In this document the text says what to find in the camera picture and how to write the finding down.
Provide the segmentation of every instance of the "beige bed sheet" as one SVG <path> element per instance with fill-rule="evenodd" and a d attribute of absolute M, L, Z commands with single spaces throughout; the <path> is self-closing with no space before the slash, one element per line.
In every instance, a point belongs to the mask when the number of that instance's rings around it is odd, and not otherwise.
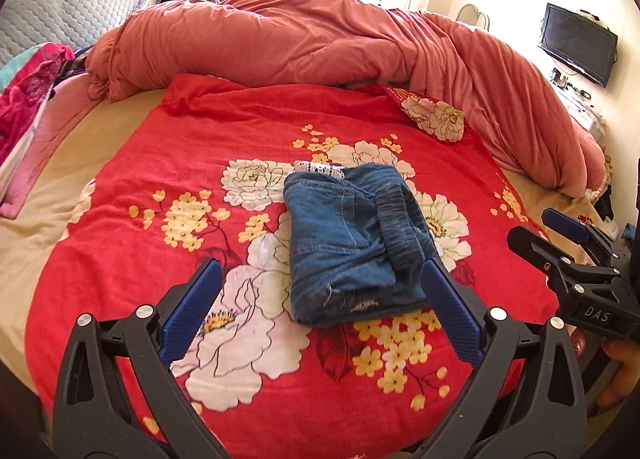
<path fill-rule="evenodd" d="M 15 220 L 0 219 L 0 359 L 31 390 L 24 358 L 24 327 L 40 272 L 68 223 L 86 183 L 129 139 L 162 100 L 164 90 L 144 92 L 123 102 L 98 105 L 56 150 Z M 570 199 L 527 177 L 506 172 L 529 216 L 540 221 L 550 206 L 573 217 L 599 217 L 586 199 Z M 550 233 L 551 239 L 583 262 L 584 252 Z"/>

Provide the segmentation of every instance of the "rolled pink comforter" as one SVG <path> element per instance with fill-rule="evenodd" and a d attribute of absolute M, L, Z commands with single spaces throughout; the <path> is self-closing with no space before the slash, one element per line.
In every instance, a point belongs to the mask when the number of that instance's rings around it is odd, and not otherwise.
<path fill-rule="evenodd" d="M 166 87 L 179 73 L 250 87 L 408 81 L 463 110 L 502 168 L 573 197 L 604 181 L 602 150 L 535 66 L 436 14 L 357 0 L 169 2 L 104 34 L 87 69 L 90 96 L 108 102 Z"/>

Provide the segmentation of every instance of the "black monitor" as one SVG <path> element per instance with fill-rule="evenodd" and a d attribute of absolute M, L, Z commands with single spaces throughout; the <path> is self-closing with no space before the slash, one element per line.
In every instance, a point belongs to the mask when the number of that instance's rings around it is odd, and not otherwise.
<path fill-rule="evenodd" d="M 618 36 L 587 17 L 547 4 L 538 45 L 591 82 L 606 87 Z"/>

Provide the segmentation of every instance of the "red floral blanket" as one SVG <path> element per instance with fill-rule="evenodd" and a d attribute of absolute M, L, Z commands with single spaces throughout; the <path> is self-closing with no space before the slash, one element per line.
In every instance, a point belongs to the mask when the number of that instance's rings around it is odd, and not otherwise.
<path fill-rule="evenodd" d="M 292 321 L 282 186 L 296 160 L 395 166 L 459 282 L 526 321 L 555 311 L 542 273 L 506 244 L 511 227 L 538 227 L 460 111 L 381 87 L 181 75 L 88 184 L 42 272 L 26 352 L 47 409 L 79 314 L 126 316 L 214 257 L 223 291 L 172 371 L 233 457 L 380 457 L 425 438 L 470 372 L 433 311 L 323 330 Z"/>

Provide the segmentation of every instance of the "jeans pocket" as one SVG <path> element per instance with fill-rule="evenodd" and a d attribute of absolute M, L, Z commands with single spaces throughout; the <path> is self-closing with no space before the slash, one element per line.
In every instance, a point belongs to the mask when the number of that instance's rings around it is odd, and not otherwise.
<path fill-rule="evenodd" d="M 354 191 L 339 183 L 297 182 L 285 191 L 291 214 L 291 251 L 355 252 L 369 246 L 358 230 Z"/>

